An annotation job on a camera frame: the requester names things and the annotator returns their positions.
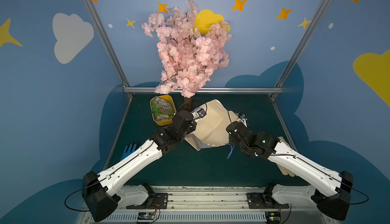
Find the green condiment packet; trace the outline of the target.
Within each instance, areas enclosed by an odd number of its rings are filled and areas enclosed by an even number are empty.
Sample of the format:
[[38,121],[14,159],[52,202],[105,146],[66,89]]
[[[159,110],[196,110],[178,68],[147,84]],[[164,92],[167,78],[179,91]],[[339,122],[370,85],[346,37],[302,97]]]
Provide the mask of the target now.
[[151,102],[151,110],[153,118],[158,122],[170,120],[175,114],[173,105],[160,97],[154,97]]

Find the yellow plastic tray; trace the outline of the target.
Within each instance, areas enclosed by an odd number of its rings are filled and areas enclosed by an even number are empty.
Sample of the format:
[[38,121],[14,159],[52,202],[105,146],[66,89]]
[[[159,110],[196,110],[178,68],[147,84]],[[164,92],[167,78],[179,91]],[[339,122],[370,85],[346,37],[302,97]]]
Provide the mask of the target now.
[[150,109],[153,121],[159,126],[165,126],[173,122],[176,107],[169,95],[155,96],[150,100]]

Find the blue checkered pretzel paper bag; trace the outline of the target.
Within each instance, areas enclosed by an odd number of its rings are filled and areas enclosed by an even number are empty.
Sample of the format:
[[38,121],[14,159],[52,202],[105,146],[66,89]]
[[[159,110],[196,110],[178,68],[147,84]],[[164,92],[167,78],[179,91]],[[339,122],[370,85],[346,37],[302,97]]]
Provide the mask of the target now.
[[206,110],[206,116],[195,120],[196,130],[188,134],[185,141],[197,151],[228,145],[226,128],[238,121],[238,114],[226,109],[219,100],[209,101],[199,107]]

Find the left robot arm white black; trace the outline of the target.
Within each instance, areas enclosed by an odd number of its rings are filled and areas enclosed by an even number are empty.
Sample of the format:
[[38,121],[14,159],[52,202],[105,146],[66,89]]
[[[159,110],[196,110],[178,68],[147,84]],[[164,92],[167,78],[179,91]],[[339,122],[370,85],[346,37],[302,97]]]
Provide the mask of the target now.
[[120,188],[146,166],[174,150],[196,125],[191,112],[180,111],[171,124],[155,131],[125,159],[99,173],[90,171],[84,175],[81,195],[94,221],[100,222],[111,215],[121,200],[117,194]]

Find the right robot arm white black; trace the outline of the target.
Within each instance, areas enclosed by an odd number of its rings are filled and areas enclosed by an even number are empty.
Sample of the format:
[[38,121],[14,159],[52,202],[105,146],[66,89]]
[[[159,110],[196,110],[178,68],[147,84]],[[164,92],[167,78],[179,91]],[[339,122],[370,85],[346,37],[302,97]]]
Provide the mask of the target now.
[[242,122],[232,122],[226,131],[229,139],[237,144],[247,157],[276,163],[308,183],[308,186],[269,184],[263,194],[265,200],[280,205],[316,207],[322,214],[334,220],[346,219],[354,182],[351,173],[327,169],[294,151],[269,133],[253,133]]

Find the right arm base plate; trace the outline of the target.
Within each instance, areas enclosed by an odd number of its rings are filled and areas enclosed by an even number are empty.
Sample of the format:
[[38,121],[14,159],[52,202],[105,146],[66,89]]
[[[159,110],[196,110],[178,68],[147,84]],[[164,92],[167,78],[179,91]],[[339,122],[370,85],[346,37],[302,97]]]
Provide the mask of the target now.
[[271,196],[258,192],[246,194],[250,209],[289,209],[289,204],[279,204]]

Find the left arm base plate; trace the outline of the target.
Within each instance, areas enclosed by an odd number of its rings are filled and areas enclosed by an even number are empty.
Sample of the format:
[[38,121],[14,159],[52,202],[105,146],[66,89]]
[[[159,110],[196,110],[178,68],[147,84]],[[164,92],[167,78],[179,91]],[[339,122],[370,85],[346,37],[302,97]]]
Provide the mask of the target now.
[[155,193],[149,196],[141,205],[128,205],[126,209],[152,209],[158,207],[159,209],[167,209],[168,193]]

